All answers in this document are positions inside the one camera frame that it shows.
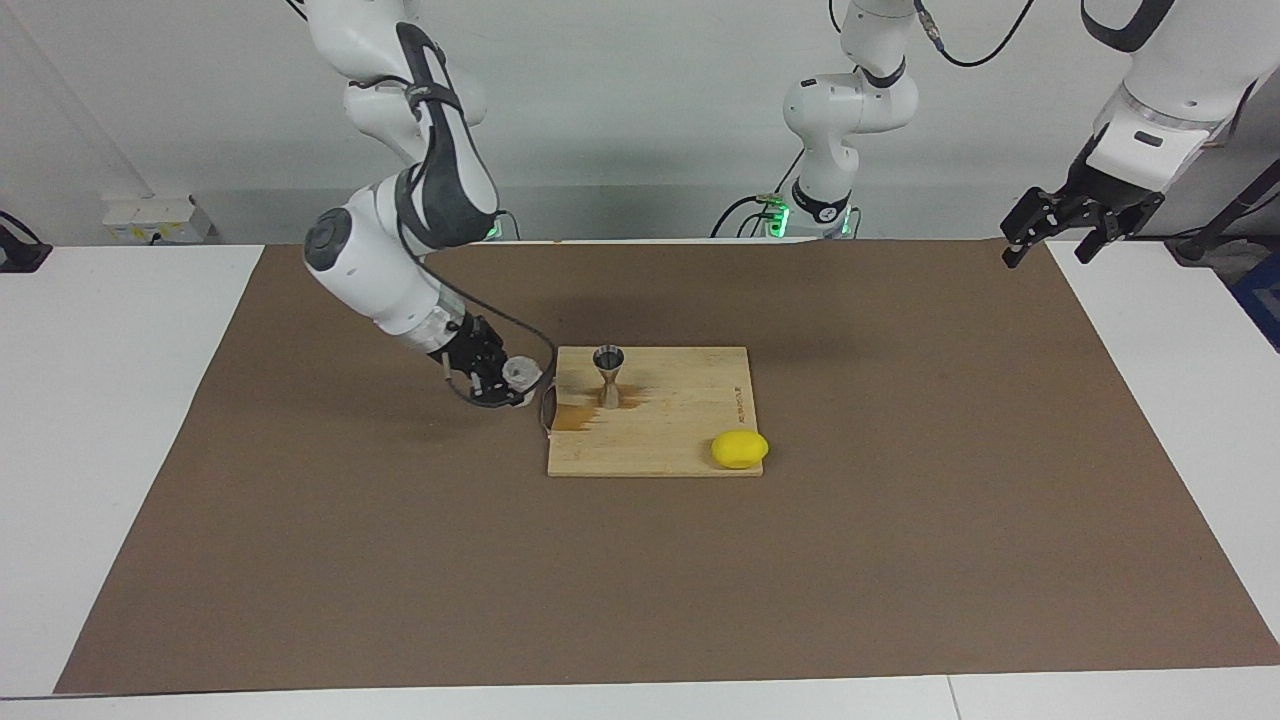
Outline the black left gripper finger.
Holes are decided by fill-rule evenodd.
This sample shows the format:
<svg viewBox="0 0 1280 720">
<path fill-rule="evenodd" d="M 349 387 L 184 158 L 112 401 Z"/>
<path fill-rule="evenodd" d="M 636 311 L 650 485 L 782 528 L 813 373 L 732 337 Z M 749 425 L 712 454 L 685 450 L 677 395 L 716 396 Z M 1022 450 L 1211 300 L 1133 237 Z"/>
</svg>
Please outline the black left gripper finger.
<svg viewBox="0 0 1280 720">
<path fill-rule="evenodd" d="M 1051 193 L 1041 187 L 1029 188 L 1018 200 L 1004 218 L 1004 264 L 1009 269 L 1016 269 L 1032 247 L 1066 229 L 1061 205 L 1061 193 Z"/>
<path fill-rule="evenodd" d="M 1087 202 L 1080 222 L 1089 232 L 1075 247 L 1076 260 L 1088 264 L 1108 245 L 1133 237 L 1161 209 L 1165 199 L 1165 193 L 1149 193 L 1123 210 L 1106 208 L 1097 201 Z"/>
</svg>

